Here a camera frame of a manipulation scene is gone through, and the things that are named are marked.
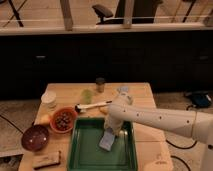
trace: black wall panel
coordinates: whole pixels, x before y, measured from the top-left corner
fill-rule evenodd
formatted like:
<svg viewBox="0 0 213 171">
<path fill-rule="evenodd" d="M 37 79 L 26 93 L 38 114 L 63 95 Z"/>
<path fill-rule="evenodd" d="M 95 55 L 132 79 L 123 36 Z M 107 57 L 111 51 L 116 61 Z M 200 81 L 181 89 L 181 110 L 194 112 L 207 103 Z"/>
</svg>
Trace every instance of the black wall panel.
<svg viewBox="0 0 213 171">
<path fill-rule="evenodd" d="M 213 88 L 213 31 L 0 37 L 0 98 L 40 97 L 50 82 L 150 82 Z"/>
</svg>

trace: desk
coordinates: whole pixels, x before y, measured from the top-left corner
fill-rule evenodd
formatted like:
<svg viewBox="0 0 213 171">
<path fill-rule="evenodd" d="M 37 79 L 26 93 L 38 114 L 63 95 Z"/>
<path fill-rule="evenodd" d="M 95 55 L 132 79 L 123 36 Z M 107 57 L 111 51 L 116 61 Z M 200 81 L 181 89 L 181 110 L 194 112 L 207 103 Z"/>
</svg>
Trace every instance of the desk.
<svg viewBox="0 0 213 171">
<path fill-rule="evenodd" d="M 148 83 L 107 83 L 104 93 L 95 91 L 95 84 L 49 84 L 47 90 L 53 90 L 57 94 L 57 106 L 54 110 L 47 109 L 40 105 L 35 124 L 45 114 L 52 114 L 55 110 L 65 106 L 75 106 L 80 102 L 82 90 L 90 89 L 94 92 L 92 103 L 103 100 L 113 100 L 118 92 L 117 88 L 121 85 L 129 86 L 129 93 L 133 97 L 133 105 L 137 107 L 155 107 L 152 91 Z M 104 117 L 100 111 L 95 109 L 88 110 L 87 113 L 79 117 Z M 136 153 L 139 171 L 171 171 L 173 169 L 168 146 L 165 142 L 164 132 L 144 125 L 134 123 L 134 134 Z M 66 159 L 70 144 L 70 133 L 54 134 L 50 129 L 50 140 L 48 145 L 41 151 L 32 153 L 25 151 L 20 163 L 19 171 L 32 171 L 32 160 L 34 155 L 45 154 L 60 150 L 62 151 L 61 164 L 42 169 L 42 171 L 66 171 Z"/>
</svg>

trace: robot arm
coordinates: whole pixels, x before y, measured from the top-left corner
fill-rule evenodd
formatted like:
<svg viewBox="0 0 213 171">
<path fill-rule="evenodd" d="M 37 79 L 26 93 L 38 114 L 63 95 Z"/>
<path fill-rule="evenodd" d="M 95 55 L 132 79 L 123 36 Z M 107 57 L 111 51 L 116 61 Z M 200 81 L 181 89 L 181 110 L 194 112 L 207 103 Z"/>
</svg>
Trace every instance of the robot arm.
<svg viewBox="0 0 213 171">
<path fill-rule="evenodd" d="M 131 97 L 120 93 L 109 105 L 105 128 L 117 134 L 123 121 L 137 122 L 161 130 L 170 131 L 207 144 L 201 170 L 211 170 L 213 161 L 213 115 L 182 110 L 137 108 L 130 105 Z"/>
</svg>

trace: green object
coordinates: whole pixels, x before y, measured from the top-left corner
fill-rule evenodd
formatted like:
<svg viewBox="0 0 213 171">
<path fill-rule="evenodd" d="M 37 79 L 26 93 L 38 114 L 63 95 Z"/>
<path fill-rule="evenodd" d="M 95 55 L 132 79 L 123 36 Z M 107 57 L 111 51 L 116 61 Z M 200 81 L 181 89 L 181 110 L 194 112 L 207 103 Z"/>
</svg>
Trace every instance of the green object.
<svg viewBox="0 0 213 171">
<path fill-rule="evenodd" d="M 104 134 L 103 118 L 78 118 L 70 145 L 68 171 L 136 171 L 133 127 L 124 122 L 110 152 L 99 147 Z"/>
<path fill-rule="evenodd" d="M 91 104 L 92 102 L 92 91 L 85 89 L 81 93 L 81 104 Z"/>
</svg>

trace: wooden bowl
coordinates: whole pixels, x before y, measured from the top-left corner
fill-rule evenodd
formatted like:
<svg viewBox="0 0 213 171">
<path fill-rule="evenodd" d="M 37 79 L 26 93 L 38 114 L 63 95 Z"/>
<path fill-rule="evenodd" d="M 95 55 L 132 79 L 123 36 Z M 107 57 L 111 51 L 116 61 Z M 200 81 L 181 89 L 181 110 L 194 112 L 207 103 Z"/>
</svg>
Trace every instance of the wooden bowl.
<svg viewBox="0 0 213 171">
<path fill-rule="evenodd" d="M 72 107 L 61 108 L 51 117 L 50 127 L 56 133 L 67 133 L 72 130 L 77 115 L 77 112 Z"/>
<path fill-rule="evenodd" d="M 24 132 L 21 144 L 26 150 L 38 151 L 47 145 L 48 140 L 48 129 L 42 125 L 34 125 Z"/>
</svg>

